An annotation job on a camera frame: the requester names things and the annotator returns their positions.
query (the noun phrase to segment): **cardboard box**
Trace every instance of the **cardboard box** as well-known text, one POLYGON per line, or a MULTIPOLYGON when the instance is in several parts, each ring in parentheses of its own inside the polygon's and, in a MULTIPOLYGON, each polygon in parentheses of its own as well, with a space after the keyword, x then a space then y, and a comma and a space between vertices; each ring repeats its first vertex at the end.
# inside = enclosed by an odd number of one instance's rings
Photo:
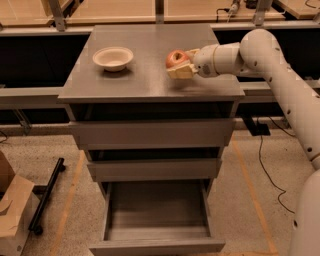
POLYGON ((32 193, 34 183, 15 175, 0 151, 0 255, 21 255, 29 235, 29 224, 39 204, 32 193))

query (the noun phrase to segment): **food item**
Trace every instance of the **food item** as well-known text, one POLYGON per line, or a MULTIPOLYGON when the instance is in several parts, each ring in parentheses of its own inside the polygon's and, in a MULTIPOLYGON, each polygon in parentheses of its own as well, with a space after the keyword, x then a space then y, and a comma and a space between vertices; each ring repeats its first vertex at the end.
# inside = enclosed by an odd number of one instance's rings
POLYGON ((166 67, 172 68, 189 60, 189 56, 182 50, 174 50, 170 52, 166 58, 166 67))

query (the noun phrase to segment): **gray cabinet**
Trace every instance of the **gray cabinet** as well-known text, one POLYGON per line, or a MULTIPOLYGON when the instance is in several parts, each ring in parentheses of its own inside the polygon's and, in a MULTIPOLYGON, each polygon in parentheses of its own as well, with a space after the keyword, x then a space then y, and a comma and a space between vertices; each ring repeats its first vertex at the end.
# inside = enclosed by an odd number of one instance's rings
POLYGON ((170 49, 216 43, 206 24, 97 26, 59 95, 105 197, 94 255, 220 251, 207 195, 243 97, 233 76, 170 80, 170 49), (133 50, 119 73, 95 66, 108 46, 133 50))

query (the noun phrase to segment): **open drawer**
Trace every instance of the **open drawer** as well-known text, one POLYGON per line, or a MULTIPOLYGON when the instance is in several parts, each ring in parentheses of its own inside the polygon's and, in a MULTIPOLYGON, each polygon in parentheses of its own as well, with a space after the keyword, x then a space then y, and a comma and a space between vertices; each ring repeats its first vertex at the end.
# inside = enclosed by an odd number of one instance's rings
POLYGON ((207 194, 199 180, 103 183, 106 218, 95 256, 220 251, 213 238, 207 194))

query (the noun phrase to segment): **black stand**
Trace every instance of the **black stand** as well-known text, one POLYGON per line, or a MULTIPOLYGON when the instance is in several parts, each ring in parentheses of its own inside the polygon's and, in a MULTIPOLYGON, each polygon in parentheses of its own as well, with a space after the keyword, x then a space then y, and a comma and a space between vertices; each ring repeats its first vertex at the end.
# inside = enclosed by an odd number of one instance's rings
POLYGON ((56 183, 59 172, 63 172, 66 169, 65 166, 63 165, 63 162, 64 162, 64 159, 59 158, 47 186, 35 186, 33 189, 33 192, 35 194, 39 194, 39 193, 42 194, 40 203, 29 225, 29 230, 33 231, 35 235, 41 235, 43 232, 43 228, 39 224, 39 220, 47 204, 47 201, 49 199, 53 186, 56 183))

